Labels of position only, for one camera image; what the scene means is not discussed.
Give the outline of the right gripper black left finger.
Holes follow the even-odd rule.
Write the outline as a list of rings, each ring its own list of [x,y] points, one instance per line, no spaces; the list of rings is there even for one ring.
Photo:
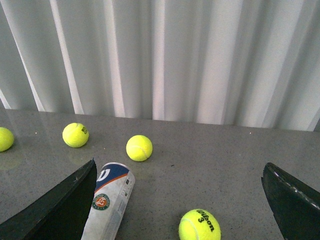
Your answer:
[[[0,225],[2,240],[79,240],[96,188],[97,167],[88,161],[31,205]]]

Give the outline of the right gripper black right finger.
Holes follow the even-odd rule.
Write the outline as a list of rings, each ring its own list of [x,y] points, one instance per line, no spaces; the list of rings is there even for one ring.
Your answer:
[[[262,187],[285,240],[320,238],[320,193],[275,164],[268,162]]]

